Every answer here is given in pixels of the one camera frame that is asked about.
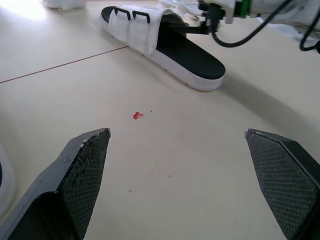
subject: small red object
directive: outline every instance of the small red object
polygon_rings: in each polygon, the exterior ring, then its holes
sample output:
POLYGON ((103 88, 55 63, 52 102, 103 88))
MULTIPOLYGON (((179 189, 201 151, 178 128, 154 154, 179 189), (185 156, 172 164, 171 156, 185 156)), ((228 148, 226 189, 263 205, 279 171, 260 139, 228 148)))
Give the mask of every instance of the small red object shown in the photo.
POLYGON ((137 120, 138 118, 142 118, 144 115, 140 112, 136 112, 134 115, 133 115, 133 119, 137 120))

